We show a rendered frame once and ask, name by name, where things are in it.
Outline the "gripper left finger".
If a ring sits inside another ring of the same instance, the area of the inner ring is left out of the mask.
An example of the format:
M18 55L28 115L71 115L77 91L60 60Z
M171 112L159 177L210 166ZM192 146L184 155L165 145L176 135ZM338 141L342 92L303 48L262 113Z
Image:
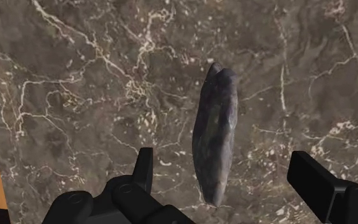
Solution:
M151 196L153 149L141 148L131 175L110 179L96 197L86 191L59 195L42 224L195 224L173 205Z

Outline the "dark purple elongated vegetable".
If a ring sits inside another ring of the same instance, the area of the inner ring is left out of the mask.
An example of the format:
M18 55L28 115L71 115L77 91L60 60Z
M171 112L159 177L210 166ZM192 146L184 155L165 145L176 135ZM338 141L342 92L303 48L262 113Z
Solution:
M237 74L217 62L203 82L192 134L196 178L204 201L221 206L228 182L238 120Z

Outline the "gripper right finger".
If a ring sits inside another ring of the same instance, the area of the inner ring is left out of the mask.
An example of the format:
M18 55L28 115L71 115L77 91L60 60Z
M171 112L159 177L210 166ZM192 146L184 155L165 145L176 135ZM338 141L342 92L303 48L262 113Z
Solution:
M358 183L331 174L305 151L294 151L287 181L323 224L358 224Z

